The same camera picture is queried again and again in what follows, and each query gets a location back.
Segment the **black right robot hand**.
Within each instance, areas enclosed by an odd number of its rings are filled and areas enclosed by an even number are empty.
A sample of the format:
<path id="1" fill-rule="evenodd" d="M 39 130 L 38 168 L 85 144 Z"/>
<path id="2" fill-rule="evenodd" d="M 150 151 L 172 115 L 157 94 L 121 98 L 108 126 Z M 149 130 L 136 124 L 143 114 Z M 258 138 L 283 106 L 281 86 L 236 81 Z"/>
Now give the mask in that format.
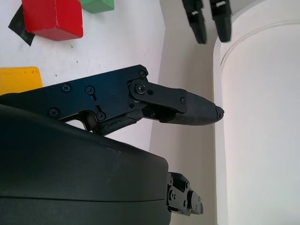
<path id="1" fill-rule="evenodd" d="M 224 110 L 142 65 L 0 98 L 3 225 L 167 225 L 201 197 L 155 154 L 107 137 L 143 118 L 203 126 Z"/>

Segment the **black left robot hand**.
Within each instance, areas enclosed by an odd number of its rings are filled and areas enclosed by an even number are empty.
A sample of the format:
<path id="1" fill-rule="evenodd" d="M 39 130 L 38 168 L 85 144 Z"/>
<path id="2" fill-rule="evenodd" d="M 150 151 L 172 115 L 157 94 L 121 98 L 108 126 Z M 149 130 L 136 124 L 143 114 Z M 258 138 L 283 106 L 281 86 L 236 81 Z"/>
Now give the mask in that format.
<path id="1" fill-rule="evenodd" d="M 189 25 L 199 44 L 207 43 L 202 0 L 183 0 Z M 212 19 L 215 22 L 219 40 L 227 43 L 232 37 L 231 6 L 229 0 L 210 0 Z"/>

